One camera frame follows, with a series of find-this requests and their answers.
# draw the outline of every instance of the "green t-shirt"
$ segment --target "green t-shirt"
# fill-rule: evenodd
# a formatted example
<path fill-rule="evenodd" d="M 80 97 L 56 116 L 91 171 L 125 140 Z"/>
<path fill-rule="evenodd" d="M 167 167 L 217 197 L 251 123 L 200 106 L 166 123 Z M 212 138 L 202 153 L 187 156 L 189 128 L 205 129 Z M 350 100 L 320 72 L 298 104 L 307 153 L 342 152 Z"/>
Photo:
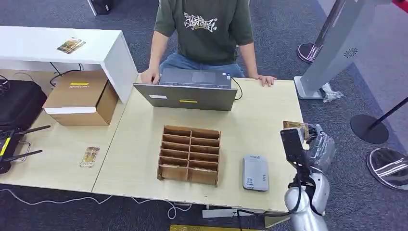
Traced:
<path fill-rule="evenodd" d="M 154 30 L 178 34 L 178 51 L 203 64 L 236 60 L 236 45 L 254 41 L 248 0 L 160 0 Z"/>

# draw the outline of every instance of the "plastic bag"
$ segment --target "plastic bag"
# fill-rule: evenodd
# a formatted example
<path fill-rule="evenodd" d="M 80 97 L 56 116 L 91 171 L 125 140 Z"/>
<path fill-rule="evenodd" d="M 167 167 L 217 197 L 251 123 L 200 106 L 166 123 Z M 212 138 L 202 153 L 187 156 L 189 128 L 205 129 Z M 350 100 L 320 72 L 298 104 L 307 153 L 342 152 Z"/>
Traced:
<path fill-rule="evenodd" d="M 326 83 L 321 87 L 321 90 L 323 91 L 323 102 L 327 103 L 335 99 L 342 98 L 344 95 L 339 92 L 339 91 L 333 91 L 329 83 Z"/>
<path fill-rule="evenodd" d="M 316 138 L 310 142 L 309 150 L 306 151 L 306 157 L 313 169 L 325 174 L 329 169 L 335 152 L 334 139 L 321 131 L 317 134 Z"/>

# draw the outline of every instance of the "wooden table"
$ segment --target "wooden table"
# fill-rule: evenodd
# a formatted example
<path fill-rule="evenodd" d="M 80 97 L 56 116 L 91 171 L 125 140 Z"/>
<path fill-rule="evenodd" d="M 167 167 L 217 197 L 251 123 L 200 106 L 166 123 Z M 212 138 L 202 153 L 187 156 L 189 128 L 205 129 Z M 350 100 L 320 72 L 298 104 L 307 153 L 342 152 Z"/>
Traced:
<path fill-rule="evenodd" d="M 29 156 L 24 162 L 13 162 L 11 170 L 0 175 L 0 183 L 91 192 L 124 108 L 124 104 L 117 104 L 107 127 L 63 127 L 42 112 L 32 128 L 52 127 L 29 133 L 24 139 L 32 143 L 32 151 L 44 152 Z M 87 147 L 100 147 L 100 152 L 92 168 L 81 168 L 79 163 Z M 26 149 L 24 145 L 19 153 Z"/>
<path fill-rule="evenodd" d="M 253 79 L 237 81 L 244 95 L 230 112 L 153 108 L 133 90 L 92 192 L 287 211 L 284 195 L 295 169 L 286 161 L 280 130 L 283 120 L 303 121 L 294 83 L 277 80 L 272 87 L 262 87 Z M 156 178 L 164 125 L 222 132 L 217 187 Z M 246 154 L 268 159 L 269 191 L 242 187 Z"/>

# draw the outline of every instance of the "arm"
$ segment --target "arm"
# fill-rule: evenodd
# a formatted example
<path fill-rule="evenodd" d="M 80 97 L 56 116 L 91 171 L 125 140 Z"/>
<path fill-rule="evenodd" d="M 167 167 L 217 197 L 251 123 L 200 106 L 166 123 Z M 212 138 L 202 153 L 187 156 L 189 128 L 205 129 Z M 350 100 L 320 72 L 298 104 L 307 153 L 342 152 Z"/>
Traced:
<path fill-rule="evenodd" d="M 173 19 L 173 8 L 175 1 L 160 0 L 157 9 L 156 23 L 150 50 L 149 69 L 141 74 L 142 83 L 157 84 L 160 79 L 160 60 L 167 48 L 168 38 L 176 29 Z"/>
<path fill-rule="evenodd" d="M 248 70 L 249 78 L 258 76 L 258 68 L 256 67 L 255 48 L 254 43 L 240 46 L 240 52 Z"/>
<path fill-rule="evenodd" d="M 155 31 L 153 33 L 152 48 L 150 50 L 149 69 L 141 74 L 142 83 L 157 84 L 160 79 L 160 60 L 167 48 L 168 37 Z"/>
<path fill-rule="evenodd" d="M 258 74 L 256 67 L 254 36 L 252 34 L 251 15 L 249 13 L 248 0 L 237 0 L 235 14 L 230 24 L 232 36 L 240 47 L 241 55 L 248 69 L 248 77 L 259 79 L 262 86 L 273 84 L 276 79 L 272 76 L 262 76 Z"/>
<path fill-rule="evenodd" d="M 268 86 L 273 85 L 273 81 L 276 80 L 275 77 L 262 76 L 258 74 L 254 43 L 252 42 L 250 44 L 240 46 L 240 52 L 245 62 L 246 69 L 248 70 L 248 77 L 259 79 L 262 82 L 262 86 L 265 86 L 265 84 Z"/>

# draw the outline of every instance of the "qr code label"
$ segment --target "qr code label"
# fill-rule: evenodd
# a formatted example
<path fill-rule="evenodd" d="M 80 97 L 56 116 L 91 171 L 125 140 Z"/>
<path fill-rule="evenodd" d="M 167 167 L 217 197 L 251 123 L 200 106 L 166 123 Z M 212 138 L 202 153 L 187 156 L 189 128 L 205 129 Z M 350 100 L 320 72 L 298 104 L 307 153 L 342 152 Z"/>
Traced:
<path fill-rule="evenodd" d="M 254 178 L 247 177 L 247 178 L 246 178 L 246 184 L 248 184 L 248 185 L 254 185 Z"/>

